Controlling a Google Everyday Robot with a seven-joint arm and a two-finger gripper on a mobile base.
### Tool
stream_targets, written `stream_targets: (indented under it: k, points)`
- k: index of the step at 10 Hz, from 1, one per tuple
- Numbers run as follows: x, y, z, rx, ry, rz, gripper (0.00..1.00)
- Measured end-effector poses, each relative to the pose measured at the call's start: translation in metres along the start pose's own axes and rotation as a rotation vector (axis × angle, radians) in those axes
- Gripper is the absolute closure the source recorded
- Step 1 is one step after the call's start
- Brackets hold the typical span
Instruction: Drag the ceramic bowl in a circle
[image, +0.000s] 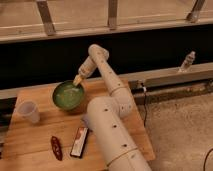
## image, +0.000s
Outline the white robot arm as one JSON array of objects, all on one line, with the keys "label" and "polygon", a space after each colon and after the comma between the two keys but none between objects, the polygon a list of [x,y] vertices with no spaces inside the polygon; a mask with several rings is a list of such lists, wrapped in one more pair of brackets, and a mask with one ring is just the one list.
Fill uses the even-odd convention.
[{"label": "white robot arm", "polygon": [[152,171],[121,121],[122,117],[132,111],[133,98],[107,63],[109,52],[92,44],[88,48],[88,54],[73,83],[79,85],[98,69],[107,87],[108,96],[95,97],[88,103],[86,120],[96,136],[108,170]]}]

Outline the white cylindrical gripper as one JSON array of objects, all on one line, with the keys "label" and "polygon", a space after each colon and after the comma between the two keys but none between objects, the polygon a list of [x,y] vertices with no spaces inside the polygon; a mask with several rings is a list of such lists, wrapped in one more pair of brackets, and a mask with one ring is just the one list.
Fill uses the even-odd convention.
[{"label": "white cylindrical gripper", "polygon": [[95,64],[95,62],[90,57],[87,57],[87,59],[83,62],[83,64],[78,69],[78,73],[80,75],[75,76],[73,80],[73,84],[75,86],[78,86],[83,81],[83,78],[90,77],[94,73],[96,68],[97,68],[97,65]]}]

